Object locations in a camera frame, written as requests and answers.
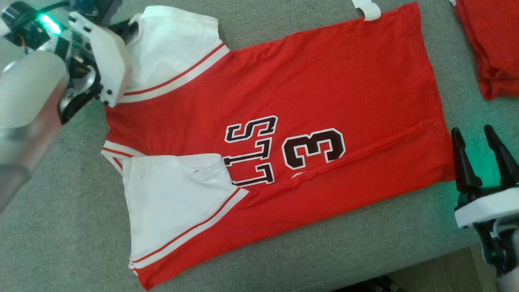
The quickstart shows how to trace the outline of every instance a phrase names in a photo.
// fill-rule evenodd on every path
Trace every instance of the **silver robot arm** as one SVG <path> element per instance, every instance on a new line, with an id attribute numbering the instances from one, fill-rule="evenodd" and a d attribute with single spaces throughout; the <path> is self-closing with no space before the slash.
<path id="1" fill-rule="evenodd" d="M 58 136 L 57 104 L 68 83 L 63 60 L 45 51 L 25 56 L 0 76 L 0 213 Z"/>
<path id="2" fill-rule="evenodd" d="M 71 0 L 36 10 L 17 1 L 0 12 L 0 36 L 26 53 L 0 75 L 0 213 L 62 125 L 92 99 L 114 107 L 122 98 L 132 73 L 123 38 L 138 24 L 109 26 L 120 5 Z M 57 7 L 70 11 L 70 28 L 42 21 Z"/>

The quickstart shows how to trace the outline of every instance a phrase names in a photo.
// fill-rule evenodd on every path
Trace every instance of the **sleeve stripe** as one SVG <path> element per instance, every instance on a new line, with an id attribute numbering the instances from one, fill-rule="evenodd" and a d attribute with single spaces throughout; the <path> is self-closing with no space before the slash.
<path id="1" fill-rule="evenodd" d="M 121 162 L 115 160 L 115 158 L 113 158 L 111 156 L 107 156 L 107 155 L 103 155 L 103 156 L 115 167 L 115 169 L 122 176 L 122 164 L 121 164 Z"/>
<path id="2" fill-rule="evenodd" d="M 108 149 L 106 147 L 103 147 L 103 150 L 104 151 L 108 151 L 108 152 L 112 152 L 112 153 L 115 153 L 115 154 L 123 155 L 123 156 L 126 156 L 128 158 L 132 158 L 133 157 L 133 155 L 130 155 L 128 153 L 124 153 L 124 152 L 121 152 L 121 151 L 115 151 L 115 150 L 112 150 L 112 149 Z"/>
<path id="3" fill-rule="evenodd" d="M 133 263 L 133 267 L 140 269 L 150 265 L 153 262 L 156 262 L 159 259 L 162 259 L 166 255 L 171 253 L 173 250 L 177 249 L 182 244 L 193 238 L 195 235 L 200 234 L 201 232 L 215 225 L 225 214 L 229 212 L 229 210 L 231 210 L 247 194 L 247 190 L 236 188 L 234 192 L 229 196 L 229 198 L 227 198 L 227 200 L 225 200 L 225 202 L 220 206 L 220 208 L 205 221 L 200 222 L 197 225 L 189 228 L 179 236 L 172 239 L 170 242 L 163 245 L 161 248 L 151 252 L 150 254 L 140 259 L 132 260 L 130 258 L 131 262 Z"/>
<path id="4" fill-rule="evenodd" d="M 143 153 L 130 148 L 128 146 L 124 146 L 121 144 L 117 144 L 114 142 L 106 141 L 103 145 L 103 151 L 108 151 L 114 154 L 123 155 L 126 157 L 134 157 L 134 156 L 145 156 Z"/>
<path id="5" fill-rule="evenodd" d="M 117 158 L 114 158 L 114 161 L 115 161 L 115 163 L 117 163 L 117 165 L 122 169 L 122 163 L 121 163 L 121 161 L 119 161 L 119 159 L 117 159 Z"/>
<path id="6" fill-rule="evenodd" d="M 150 92 L 152 90 L 155 90 L 157 88 L 160 88 L 160 87 L 163 87 L 163 86 L 166 86 L 170 83 L 172 83 L 173 81 L 179 79 L 180 77 L 184 76 L 185 74 L 187 74 L 189 71 L 193 70 L 196 66 L 200 65 L 202 62 L 204 62 L 205 60 L 207 60 L 210 56 L 212 56 L 216 51 L 218 51 L 220 48 L 222 48 L 224 46 L 224 43 L 220 43 L 214 50 L 210 51 L 209 54 L 207 54 L 205 57 L 203 57 L 202 59 L 200 59 L 200 61 L 196 62 L 193 66 L 191 66 L 189 69 L 187 69 L 186 71 L 180 73 L 179 75 L 173 77 L 172 79 L 169 79 L 168 81 L 162 83 L 162 84 L 159 84 L 159 85 L 156 85 L 154 87 L 151 87 L 151 88 L 148 88 L 148 89 L 144 89 L 144 90 L 139 90 L 139 91 L 133 91 L 133 92 L 127 92 L 125 93 L 125 96 L 128 96 L 128 95 L 138 95 L 138 94 L 143 94 L 143 93 L 146 93 L 146 92 Z"/>

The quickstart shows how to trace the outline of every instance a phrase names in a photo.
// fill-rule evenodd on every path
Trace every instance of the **white clip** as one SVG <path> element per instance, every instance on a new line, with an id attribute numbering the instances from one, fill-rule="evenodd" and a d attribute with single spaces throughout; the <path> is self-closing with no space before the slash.
<path id="1" fill-rule="evenodd" d="M 380 8 L 371 0 L 351 0 L 355 8 L 364 12 L 364 21 L 372 21 L 380 18 Z"/>

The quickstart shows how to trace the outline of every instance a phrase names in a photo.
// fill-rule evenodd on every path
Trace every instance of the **wooden floor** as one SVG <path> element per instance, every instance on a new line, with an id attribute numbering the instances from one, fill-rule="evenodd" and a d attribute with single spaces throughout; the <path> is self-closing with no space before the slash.
<path id="1" fill-rule="evenodd" d="M 479 247 L 405 268 L 389 275 L 406 292 L 496 292 L 495 272 Z"/>

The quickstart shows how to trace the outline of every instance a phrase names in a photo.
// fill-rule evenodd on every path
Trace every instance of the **white sleeve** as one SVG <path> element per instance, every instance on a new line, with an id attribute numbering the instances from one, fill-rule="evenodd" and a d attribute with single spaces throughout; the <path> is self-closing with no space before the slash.
<path id="1" fill-rule="evenodd" d="M 218 154 L 122 161 L 131 266 L 148 266 L 211 228 L 248 191 L 231 183 Z"/>
<path id="2" fill-rule="evenodd" d="M 146 90 L 182 74 L 221 43 L 213 17 L 149 6 L 133 20 L 139 34 L 128 44 L 133 75 L 127 91 Z"/>

